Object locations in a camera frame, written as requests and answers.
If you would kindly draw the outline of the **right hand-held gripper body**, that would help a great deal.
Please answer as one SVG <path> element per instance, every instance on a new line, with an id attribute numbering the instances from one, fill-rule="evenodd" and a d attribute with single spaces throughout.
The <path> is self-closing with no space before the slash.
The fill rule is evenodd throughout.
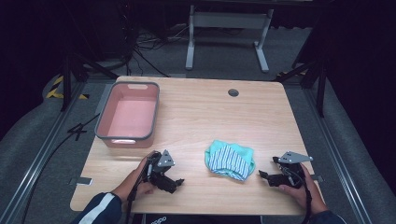
<path id="1" fill-rule="evenodd" d="M 285 152 L 279 157 L 281 162 L 276 163 L 281 171 L 278 175 L 269 175 L 268 184 L 271 187 L 278 187 L 279 185 L 287 185 L 298 189 L 304 181 L 304 171 L 301 166 L 302 162 L 312 161 L 311 156 L 299 154 L 292 151 Z"/>

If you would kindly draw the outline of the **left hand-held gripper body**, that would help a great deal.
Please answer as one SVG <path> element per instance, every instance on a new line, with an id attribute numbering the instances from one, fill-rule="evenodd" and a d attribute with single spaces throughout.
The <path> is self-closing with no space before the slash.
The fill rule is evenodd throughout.
<path id="1" fill-rule="evenodd" d="M 174 193 L 177 190 L 175 187 L 176 182 L 165 175 L 175 165 L 169 152 L 167 150 L 163 153 L 154 151 L 148 156 L 147 162 L 148 167 L 145 171 L 145 179 L 158 189 Z"/>

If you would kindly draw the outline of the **person's right hand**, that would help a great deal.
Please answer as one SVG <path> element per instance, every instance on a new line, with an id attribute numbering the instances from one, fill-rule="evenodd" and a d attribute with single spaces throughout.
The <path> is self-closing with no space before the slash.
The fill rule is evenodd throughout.
<path id="1" fill-rule="evenodd" d="M 322 200 L 322 196 L 320 191 L 318 190 L 318 186 L 312 179 L 306 167 L 302 164 L 302 168 L 304 170 L 305 176 L 305 187 L 300 187 L 299 189 L 295 189 L 289 187 L 287 185 L 280 185 L 278 188 L 285 194 L 292 197 L 297 204 L 299 204 L 303 209 L 309 210 L 312 215 L 316 215 L 318 213 L 324 212 L 328 210 L 327 205 Z M 311 203 L 310 207 L 307 207 L 307 196 L 306 192 L 309 191 L 311 195 Z"/>

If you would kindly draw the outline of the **person's left hand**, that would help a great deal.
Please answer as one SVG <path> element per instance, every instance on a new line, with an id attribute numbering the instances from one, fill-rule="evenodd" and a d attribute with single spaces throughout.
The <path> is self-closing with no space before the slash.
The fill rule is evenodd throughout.
<path id="1" fill-rule="evenodd" d="M 112 190 L 112 193 L 117 195 L 123 203 L 127 202 L 128 196 L 133 189 L 134 185 L 137 184 L 136 197 L 139 198 L 145 194 L 151 194 L 155 187 L 149 182 L 140 183 L 138 177 L 144 170 L 147 159 L 144 158 L 139 162 L 138 166 L 129 173 L 124 180 Z"/>

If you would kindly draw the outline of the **teal striped cloth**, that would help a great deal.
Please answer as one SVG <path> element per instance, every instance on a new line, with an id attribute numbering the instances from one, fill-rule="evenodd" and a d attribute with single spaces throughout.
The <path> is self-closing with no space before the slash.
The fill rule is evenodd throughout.
<path id="1" fill-rule="evenodd" d="M 213 174 L 244 182 L 256 168 L 253 155 L 250 147 L 214 140 L 205 151 L 205 165 Z"/>

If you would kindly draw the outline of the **person's dark clothing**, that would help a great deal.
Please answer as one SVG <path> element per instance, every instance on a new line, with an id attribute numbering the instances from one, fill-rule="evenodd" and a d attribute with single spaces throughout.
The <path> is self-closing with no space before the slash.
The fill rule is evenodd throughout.
<path id="1" fill-rule="evenodd" d="M 138 214 L 132 224 L 262 224 L 260 216 Z"/>

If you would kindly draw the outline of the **pink basin with grey rim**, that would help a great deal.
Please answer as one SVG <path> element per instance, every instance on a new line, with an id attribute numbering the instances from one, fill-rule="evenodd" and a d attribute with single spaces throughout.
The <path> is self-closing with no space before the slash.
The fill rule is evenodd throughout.
<path id="1" fill-rule="evenodd" d="M 153 144 L 160 86 L 149 81 L 114 83 L 107 95 L 96 136 L 107 147 L 148 148 Z"/>

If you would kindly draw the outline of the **black tripod stand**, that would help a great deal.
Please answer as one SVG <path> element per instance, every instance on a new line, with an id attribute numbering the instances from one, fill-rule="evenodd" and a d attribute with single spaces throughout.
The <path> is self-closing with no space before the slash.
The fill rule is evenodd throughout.
<path id="1" fill-rule="evenodd" d="M 114 74 L 99 63 L 91 61 L 80 54 L 75 52 L 67 53 L 64 56 L 62 68 L 62 76 L 64 78 L 64 99 L 62 111 L 65 111 L 72 101 L 71 76 L 74 76 L 77 82 L 85 82 L 88 78 L 88 74 L 83 67 L 84 64 L 89 65 L 93 70 L 112 79 L 117 79 L 119 77 L 119 75 Z"/>
<path id="2" fill-rule="evenodd" d="M 289 78 L 301 74 L 302 72 L 305 72 L 303 79 L 300 81 L 300 86 L 303 89 L 311 89 L 315 82 L 318 83 L 316 109 L 318 114 L 323 118 L 324 93 L 327 76 L 326 62 L 324 59 L 316 59 L 312 62 L 304 63 L 286 73 L 281 72 L 275 79 L 273 79 L 273 82 L 282 83 Z"/>

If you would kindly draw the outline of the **black tape cross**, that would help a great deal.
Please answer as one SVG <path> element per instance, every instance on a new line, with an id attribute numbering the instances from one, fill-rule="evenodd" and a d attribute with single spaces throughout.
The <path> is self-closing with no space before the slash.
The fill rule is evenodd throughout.
<path id="1" fill-rule="evenodd" d="M 85 125 L 82 123 L 77 124 L 76 126 L 74 126 L 73 128 L 69 129 L 67 132 L 70 133 L 71 135 L 75 135 L 75 140 L 78 141 L 80 136 L 86 132 L 86 130 L 84 129 Z"/>

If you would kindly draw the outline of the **yellow black hazard tape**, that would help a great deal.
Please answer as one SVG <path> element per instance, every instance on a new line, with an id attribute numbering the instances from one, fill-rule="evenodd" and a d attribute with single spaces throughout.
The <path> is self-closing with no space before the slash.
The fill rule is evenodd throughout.
<path id="1" fill-rule="evenodd" d="M 60 92 L 58 92 L 58 88 L 61 86 L 61 84 L 64 81 L 64 76 L 59 75 L 53 82 L 49 92 L 46 95 L 46 98 L 58 98 L 58 99 L 63 99 L 64 95 Z M 90 98 L 89 94 L 81 94 L 78 99 L 81 100 L 88 100 Z"/>

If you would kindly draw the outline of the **aluminium floor rail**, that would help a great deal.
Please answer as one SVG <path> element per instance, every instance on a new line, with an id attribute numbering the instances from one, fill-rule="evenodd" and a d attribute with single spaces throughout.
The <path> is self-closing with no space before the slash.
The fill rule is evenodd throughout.
<path id="1" fill-rule="evenodd" d="M 337 173 L 346 197 L 351 205 L 353 213 L 359 224 L 373 224 L 367 209 L 361 199 L 361 196 L 356 188 L 355 182 L 352 179 L 344 160 L 338 150 L 337 145 L 332 138 L 332 134 L 327 126 L 325 118 L 321 117 L 316 108 L 316 99 L 310 90 L 303 90 L 304 96 L 309 104 L 309 107 L 314 114 L 314 118 L 319 126 L 321 133 L 324 136 L 328 154 Z"/>
<path id="2" fill-rule="evenodd" d="M 67 117 L 85 83 L 77 82 L 65 111 L 61 99 L 47 99 L 17 122 L 17 130 L 0 142 L 0 224 L 12 224 L 56 148 Z"/>

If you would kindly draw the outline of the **grey metal desk frame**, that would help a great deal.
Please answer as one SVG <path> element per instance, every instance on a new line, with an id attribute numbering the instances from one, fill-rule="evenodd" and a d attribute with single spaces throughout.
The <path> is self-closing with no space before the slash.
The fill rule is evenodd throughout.
<path id="1" fill-rule="evenodd" d="M 229 12 L 199 12 L 195 6 L 190 6 L 189 15 L 189 44 L 185 68 L 191 70 L 194 60 L 194 30 L 196 28 L 234 28 L 234 29 L 256 29 L 261 30 L 262 35 L 258 41 L 253 43 L 260 68 L 263 73 L 269 72 L 263 45 L 270 28 L 274 11 L 269 9 L 264 14 L 229 13 Z"/>

